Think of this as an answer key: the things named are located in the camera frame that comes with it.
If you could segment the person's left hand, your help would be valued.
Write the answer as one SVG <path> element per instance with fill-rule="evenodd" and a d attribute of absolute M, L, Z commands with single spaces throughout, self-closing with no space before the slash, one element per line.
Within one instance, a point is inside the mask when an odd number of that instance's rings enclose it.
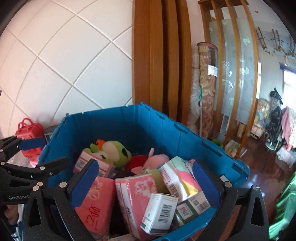
<path fill-rule="evenodd" d="M 7 205 L 4 215 L 10 225 L 16 225 L 19 219 L 18 205 Z"/>

